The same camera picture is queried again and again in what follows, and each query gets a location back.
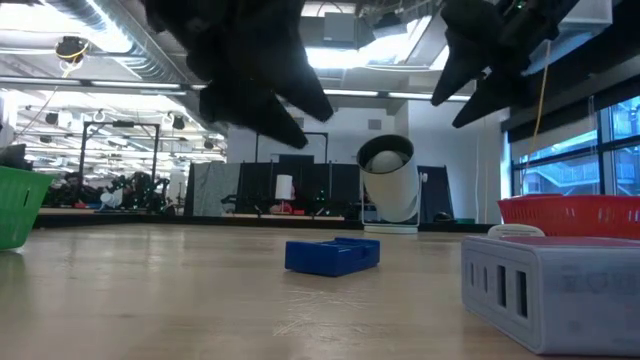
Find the white plastic box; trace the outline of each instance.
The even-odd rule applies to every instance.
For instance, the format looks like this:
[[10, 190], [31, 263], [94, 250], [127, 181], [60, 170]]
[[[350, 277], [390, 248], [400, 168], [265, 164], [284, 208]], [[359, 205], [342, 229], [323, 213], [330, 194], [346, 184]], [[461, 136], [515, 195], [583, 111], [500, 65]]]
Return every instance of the white plastic box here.
[[640, 243], [468, 237], [467, 309], [536, 354], [640, 356]]

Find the red plastic basket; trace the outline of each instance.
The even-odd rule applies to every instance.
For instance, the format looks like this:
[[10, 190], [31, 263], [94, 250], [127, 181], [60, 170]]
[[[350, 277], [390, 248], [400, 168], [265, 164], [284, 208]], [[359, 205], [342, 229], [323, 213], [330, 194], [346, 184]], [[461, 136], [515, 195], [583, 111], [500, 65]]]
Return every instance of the red plastic basket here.
[[547, 236], [640, 239], [640, 197], [537, 195], [498, 205], [506, 224], [535, 226]]

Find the wooden table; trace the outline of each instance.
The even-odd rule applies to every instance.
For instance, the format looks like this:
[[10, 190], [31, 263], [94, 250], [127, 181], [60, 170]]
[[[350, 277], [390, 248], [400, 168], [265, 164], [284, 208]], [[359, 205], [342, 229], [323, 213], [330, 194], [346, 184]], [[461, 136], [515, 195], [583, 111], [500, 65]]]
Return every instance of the wooden table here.
[[307, 216], [307, 215], [283, 215], [283, 214], [222, 214], [222, 217], [244, 219], [280, 219], [280, 220], [318, 220], [318, 221], [344, 221], [343, 216]]
[[341, 278], [283, 269], [287, 240], [338, 235], [363, 234], [36, 230], [0, 253], [0, 359], [539, 359], [464, 310], [461, 235], [378, 236], [380, 266]]
[[87, 215], [95, 214], [96, 209], [74, 209], [74, 208], [41, 208], [40, 215]]

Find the blue block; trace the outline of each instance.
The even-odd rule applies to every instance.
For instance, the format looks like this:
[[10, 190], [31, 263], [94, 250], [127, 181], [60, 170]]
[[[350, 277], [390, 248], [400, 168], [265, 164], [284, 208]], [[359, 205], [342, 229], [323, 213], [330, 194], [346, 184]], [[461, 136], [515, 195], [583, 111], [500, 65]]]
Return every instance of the blue block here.
[[316, 243], [287, 241], [284, 267], [307, 274], [342, 276], [379, 262], [380, 241], [336, 238]]

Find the ventilation duct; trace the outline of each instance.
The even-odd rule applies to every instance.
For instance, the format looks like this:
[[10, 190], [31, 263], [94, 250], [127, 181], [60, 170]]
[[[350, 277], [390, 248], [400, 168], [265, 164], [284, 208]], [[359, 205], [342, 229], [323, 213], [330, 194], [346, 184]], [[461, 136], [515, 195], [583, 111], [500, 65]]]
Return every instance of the ventilation duct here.
[[[46, 3], [70, 18], [81, 21], [99, 33], [116, 33], [123, 42], [130, 42], [131, 48], [123, 55], [131, 57], [115, 60], [138, 75], [143, 81], [159, 83], [187, 83], [188, 78], [181, 73], [164, 51], [155, 43], [147, 31], [115, 0], [46, 0]], [[180, 102], [193, 118], [199, 119], [199, 98], [195, 94], [172, 97]], [[227, 127], [216, 123], [199, 121], [211, 131], [226, 134]]]

